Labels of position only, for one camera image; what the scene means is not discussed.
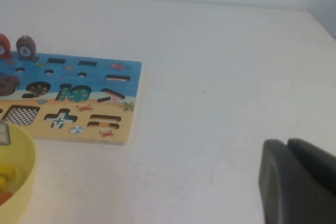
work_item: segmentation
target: puzzle board cutout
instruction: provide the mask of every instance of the puzzle board cutout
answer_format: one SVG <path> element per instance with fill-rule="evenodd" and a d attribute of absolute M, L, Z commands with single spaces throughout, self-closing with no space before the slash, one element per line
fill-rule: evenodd
<path fill-rule="evenodd" d="M 37 61 L 25 61 L 10 54 L 0 59 L 0 91 L 15 91 L 0 94 L 1 120 L 22 126 L 35 139 L 127 141 L 140 62 L 39 53 Z"/>

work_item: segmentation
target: circular hole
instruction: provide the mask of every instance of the circular hole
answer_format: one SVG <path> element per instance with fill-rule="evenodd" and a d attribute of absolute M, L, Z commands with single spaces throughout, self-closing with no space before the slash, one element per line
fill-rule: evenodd
<path fill-rule="evenodd" d="M 44 71 L 45 74 L 52 74 L 54 71 L 52 69 L 47 69 Z"/>
<path fill-rule="evenodd" d="M 80 78 L 84 78 L 85 76 L 86 76 L 86 73 L 84 72 L 78 73 L 78 77 Z"/>
<path fill-rule="evenodd" d="M 23 72 L 23 71 L 25 71 L 25 68 L 17 68 L 17 69 L 15 69 L 15 71 L 16 72 Z"/>

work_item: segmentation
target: black object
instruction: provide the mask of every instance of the black object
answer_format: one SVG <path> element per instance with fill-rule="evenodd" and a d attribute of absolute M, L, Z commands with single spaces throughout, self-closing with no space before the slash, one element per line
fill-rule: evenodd
<path fill-rule="evenodd" d="M 300 139 L 266 140 L 262 154 L 266 224 L 336 223 L 336 157 Z"/>

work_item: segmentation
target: orange toy piece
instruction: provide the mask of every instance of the orange toy piece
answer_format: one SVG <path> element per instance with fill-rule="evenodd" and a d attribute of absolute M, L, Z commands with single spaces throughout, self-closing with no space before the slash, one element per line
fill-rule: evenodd
<path fill-rule="evenodd" d="M 8 191 L 4 194 L 0 194 L 0 206 L 8 201 L 13 196 L 13 193 L 11 191 Z"/>
<path fill-rule="evenodd" d="M 10 59 L 11 57 L 9 40 L 5 35 L 0 34 L 0 59 Z"/>

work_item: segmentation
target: checkered puzzle piece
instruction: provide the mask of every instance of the checkered puzzle piece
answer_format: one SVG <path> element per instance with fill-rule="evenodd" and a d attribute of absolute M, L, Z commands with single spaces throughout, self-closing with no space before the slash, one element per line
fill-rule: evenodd
<path fill-rule="evenodd" d="M 4 121 L 16 125 L 31 125 L 39 111 L 39 107 L 14 105 L 7 111 Z"/>

